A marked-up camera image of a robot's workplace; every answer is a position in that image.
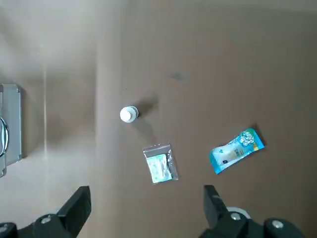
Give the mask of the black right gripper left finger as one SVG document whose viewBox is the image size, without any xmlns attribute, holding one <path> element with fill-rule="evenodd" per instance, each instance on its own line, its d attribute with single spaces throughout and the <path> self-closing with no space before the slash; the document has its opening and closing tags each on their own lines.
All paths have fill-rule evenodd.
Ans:
<svg viewBox="0 0 317 238">
<path fill-rule="evenodd" d="M 79 187 L 55 214 L 39 217 L 18 229 L 13 222 L 0 224 L 2 238 L 75 238 L 91 214 L 89 186 Z"/>
</svg>

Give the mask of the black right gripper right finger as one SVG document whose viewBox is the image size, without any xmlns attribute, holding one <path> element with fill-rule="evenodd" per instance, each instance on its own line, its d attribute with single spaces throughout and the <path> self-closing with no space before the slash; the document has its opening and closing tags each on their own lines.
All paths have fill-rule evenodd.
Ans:
<svg viewBox="0 0 317 238">
<path fill-rule="evenodd" d="M 293 223 L 269 218 L 258 224 L 239 211 L 229 211 L 215 187 L 204 186 L 204 213 L 209 227 L 201 238 L 303 238 Z"/>
</svg>

